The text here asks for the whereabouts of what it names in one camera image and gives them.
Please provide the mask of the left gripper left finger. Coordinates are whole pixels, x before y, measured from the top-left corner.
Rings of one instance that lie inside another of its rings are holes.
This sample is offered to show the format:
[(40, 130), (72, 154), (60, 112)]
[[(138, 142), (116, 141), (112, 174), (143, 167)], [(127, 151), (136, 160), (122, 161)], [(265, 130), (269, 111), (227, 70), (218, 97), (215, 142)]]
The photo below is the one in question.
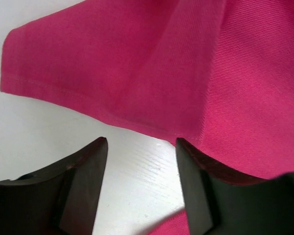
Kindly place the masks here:
[(16, 180), (0, 181), (0, 235), (90, 235), (108, 153), (100, 137)]

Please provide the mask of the pink trousers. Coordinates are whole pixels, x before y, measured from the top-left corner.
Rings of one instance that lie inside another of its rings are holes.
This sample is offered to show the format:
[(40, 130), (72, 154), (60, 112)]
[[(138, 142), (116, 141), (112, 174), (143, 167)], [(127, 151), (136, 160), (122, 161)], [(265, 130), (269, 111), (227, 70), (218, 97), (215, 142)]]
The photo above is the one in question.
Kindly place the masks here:
[(0, 91), (270, 180), (294, 172), (294, 0), (86, 0), (9, 32)]

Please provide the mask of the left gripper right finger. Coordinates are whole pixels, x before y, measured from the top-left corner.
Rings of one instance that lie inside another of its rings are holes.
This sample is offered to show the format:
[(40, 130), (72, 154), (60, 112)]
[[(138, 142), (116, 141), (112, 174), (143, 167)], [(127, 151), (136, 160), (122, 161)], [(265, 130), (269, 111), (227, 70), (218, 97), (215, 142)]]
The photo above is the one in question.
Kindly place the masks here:
[(264, 180), (209, 157), (183, 138), (176, 160), (192, 235), (294, 235), (294, 172)]

